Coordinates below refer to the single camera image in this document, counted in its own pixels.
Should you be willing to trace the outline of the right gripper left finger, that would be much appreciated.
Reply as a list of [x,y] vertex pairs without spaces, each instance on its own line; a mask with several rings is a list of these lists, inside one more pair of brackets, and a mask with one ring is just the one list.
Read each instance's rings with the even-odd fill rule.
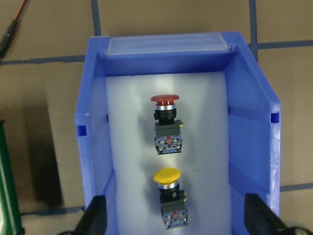
[[74,229],[75,235],[104,235],[107,229],[107,203],[104,195],[94,196]]

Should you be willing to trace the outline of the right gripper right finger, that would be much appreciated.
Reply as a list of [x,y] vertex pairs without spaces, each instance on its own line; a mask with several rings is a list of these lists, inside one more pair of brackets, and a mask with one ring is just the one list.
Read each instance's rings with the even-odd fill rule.
[[287,235],[288,228],[258,194],[245,195],[244,223],[250,235]]

